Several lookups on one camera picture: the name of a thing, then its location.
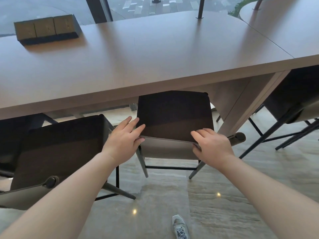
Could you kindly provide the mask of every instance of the table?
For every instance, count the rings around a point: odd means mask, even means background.
[[[207,92],[224,120],[219,132],[229,136],[291,69],[319,64],[319,51],[294,57],[240,19],[196,15],[92,24],[79,39],[29,47],[0,38],[0,119],[57,118],[180,89]]]

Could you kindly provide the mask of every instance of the foliage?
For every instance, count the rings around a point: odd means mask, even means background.
[[[236,6],[235,6],[235,9],[232,12],[228,12],[228,15],[234,16],[234,17],[238,17],[240,9],[243,6],[247,5],[248,3],[251,3],[251,2],[254,2],[254,1],[257,1],[257,0],[243,0],[240,3],[237,3]]]

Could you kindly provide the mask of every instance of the white sneaker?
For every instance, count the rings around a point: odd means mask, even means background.
[[[177,239],[190,239],[187,225],[180,215],[172,217],[172,224]]]

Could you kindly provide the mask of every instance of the hand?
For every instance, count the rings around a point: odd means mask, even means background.
[[[234,157],[232,146],[226,136],[209,128],[192,131],[190,134],[202,149],[193,145],[193,152],[205,164],[221,171],[229,158]]]
[[[102,149],[102,153],[109,155],[115,161],[116,166],[129,160],[145,140],[139,137],[145,124],[133,130],[139,118],[130,122],[131,119],[132,117],[129,116],[112,131]]]

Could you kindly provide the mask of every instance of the person's right hand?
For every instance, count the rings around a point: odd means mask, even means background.
[[[192,131],[190,134],[202,149],[193,145],[193,152],[205,164],[221,171],[225,163],[234,157],[232,146],[226,136],[209,128]]]

